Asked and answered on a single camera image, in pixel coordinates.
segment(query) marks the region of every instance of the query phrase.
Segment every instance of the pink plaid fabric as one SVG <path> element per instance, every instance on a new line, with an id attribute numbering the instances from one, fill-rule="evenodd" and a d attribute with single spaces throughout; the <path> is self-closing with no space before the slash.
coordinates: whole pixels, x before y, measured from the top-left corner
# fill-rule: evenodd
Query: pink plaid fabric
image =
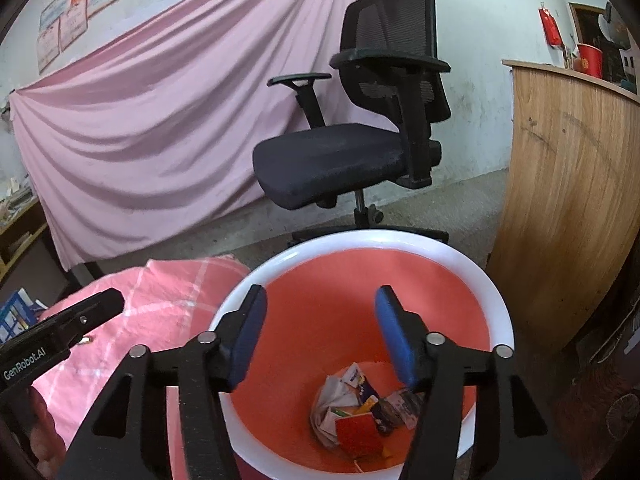
<path id="1" fill-rule="evenodd" d="M 248 274 L 237 260 L 224 256 L 175 262 L 150 260 L 105 276 L 56 304 L 47 316 L 113 287 L 126 302 L 124 312 L 91 333 L 92 343 L 72 349 L 71 357 L 39 378 L 56 429 L 68 446 L 87 411 L 129 349 L 145 344 L 152 351 L 184 345 L 209 324 L 222 301 Z M 168 425 L 175 477 L 184 478 L 177 395 L 170 392 Z"/>

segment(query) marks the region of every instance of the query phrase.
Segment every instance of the dark doorway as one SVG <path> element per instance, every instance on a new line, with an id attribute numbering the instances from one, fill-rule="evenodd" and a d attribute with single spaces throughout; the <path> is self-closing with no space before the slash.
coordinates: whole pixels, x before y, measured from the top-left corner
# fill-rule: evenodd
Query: dark doorway
<path id="1" fill-rule="evenodd" d="M 602 51 L 602 77 L 606 81 L 619 84 L 626 79 L 620 49 L 604 37 L 598 25 L 598 16 L 604 14 L 605 10 L 581 4 L 569 4 L 569 6 L 574 16 L 578 42 L 590 44 Z"/>

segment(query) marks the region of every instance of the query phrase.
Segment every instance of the human hand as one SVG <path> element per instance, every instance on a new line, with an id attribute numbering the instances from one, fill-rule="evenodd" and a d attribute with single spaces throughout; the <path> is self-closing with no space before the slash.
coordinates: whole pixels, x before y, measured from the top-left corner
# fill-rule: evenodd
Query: human hand
<path id="1" fill-rule="evenodd" d="M 31 409 L 36 416 L 30 434 L 31 451 L 38 459 L 40 474 L 47 480 L 53 480 L 65 459 L 65 442 L 56 433 L 56 423 L 40 393 L 31 387 L 29 395 Z"/>

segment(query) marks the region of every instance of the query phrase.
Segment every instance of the wooden counter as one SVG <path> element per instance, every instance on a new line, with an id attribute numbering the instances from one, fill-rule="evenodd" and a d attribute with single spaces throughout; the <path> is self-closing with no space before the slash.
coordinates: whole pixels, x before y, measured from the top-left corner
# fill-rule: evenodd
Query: wooden counter
<path id="1" fill-rule="evenodd" d="M 640 98 L 555 66 L 513 69 L 505 207 L 487 274 L 548 352 L 580 330 L 640 228 Z"/>

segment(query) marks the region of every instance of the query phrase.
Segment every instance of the pink cloth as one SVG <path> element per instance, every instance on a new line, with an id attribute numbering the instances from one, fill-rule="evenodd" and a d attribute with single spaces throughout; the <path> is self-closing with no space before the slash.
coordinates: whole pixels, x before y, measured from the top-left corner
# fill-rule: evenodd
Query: pink cloth
<path id="1" fill-rule="evenodd" d="M 152 351 L 176 348 L 208 330 L 222 301 L 247 274 L 244 265 L 229 257 L 151 260 L 146 267 L 105 276 L 50 308 L 47 316 L 109 287 L 122 292 L 126 300 L 122 314 L 91 333 L 91 343 L 73 348 L 68 360 L 34 383 L 66 445 L 132 346 L 145 344 Z M 184 456 L 176 392 L 170 392 L 168 401 L 168 431 L 178 480 L 184 478 Z"/>
<path id="2" fill-rule="evenodd" d="M 15 134 L 65 269 L 179 234 L 258 198 L 252 150 L 308 128 L 268 78 L 332 72 L 353 0 L 184 0 L 11 95 Z M 337 77 L 328 124 L 390 123 Z"/>

